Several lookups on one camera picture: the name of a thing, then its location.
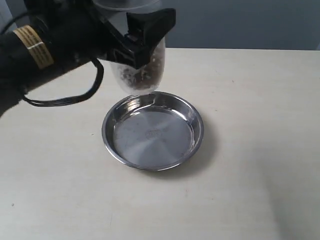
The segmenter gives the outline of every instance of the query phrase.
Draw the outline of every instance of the gray wall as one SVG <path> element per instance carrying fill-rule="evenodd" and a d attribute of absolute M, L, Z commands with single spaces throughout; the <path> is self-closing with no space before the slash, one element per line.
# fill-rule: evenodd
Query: gray wall
<path fill-rule="evenodd" d="M 315 50 L 320 0 L 162 0 L 177 9 L 168 47 Z M 22 0 L 7 0 L 13 15 Z"/>

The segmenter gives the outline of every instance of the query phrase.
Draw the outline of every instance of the label sticker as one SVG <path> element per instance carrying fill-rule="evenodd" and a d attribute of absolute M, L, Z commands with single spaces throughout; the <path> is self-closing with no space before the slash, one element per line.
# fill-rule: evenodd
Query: label sticker
<path fill-rule="evenodd" d="M 44 69 L 54 64 L 55 61 L 47 49 L 47 46 L 31 26 L 26 25 L 13 32 L 28 49 L 39 69 Z"/>

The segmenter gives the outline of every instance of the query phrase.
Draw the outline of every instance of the table surface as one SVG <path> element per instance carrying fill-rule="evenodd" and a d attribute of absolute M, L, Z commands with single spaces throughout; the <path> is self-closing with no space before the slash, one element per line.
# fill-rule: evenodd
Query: table surface
<path fill-rule="evenodd" d="M 101 126 L 126 94 L 105 62 L 90 100 L 0 119 L 0 239 L 319 240 L 320 52 L 168 49 L 159 90 L 191 102 L 205 125 L 180 167 L 116 161 Z M 87 64 L 36 99 L 85 92 Z"/>

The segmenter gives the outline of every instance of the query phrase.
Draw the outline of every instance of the stainless steel bowl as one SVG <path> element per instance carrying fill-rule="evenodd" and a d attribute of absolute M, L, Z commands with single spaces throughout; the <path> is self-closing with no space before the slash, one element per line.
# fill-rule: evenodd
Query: stainless steel bowl
<path fill-rule="evenodd" d="M 199 149 L 204 124 L 184 99 L 165 92 L 129 96 L 105 116 L 102 137 L 108 151 L 136 169 L 174 168 Z"/>

